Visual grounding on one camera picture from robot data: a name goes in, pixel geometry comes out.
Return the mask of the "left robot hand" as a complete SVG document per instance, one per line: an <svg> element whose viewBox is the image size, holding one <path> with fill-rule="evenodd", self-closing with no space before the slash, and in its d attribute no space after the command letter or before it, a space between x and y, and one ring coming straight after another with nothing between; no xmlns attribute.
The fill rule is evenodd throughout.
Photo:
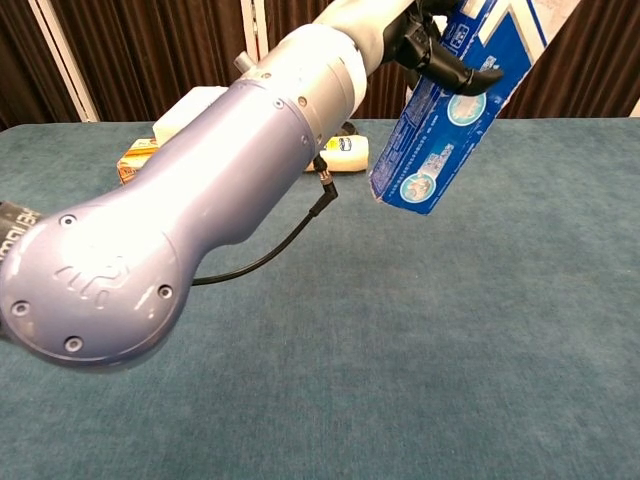
<svg viewBox="0 0 640 480"><path fill-rule="evenodd" d="M396 62L445 91L476 96L500 82L504 72L467 66L441 44L434 18L450 18L458 5L451 0L333 1L313 22L349 36L368 74Z"/></svg>

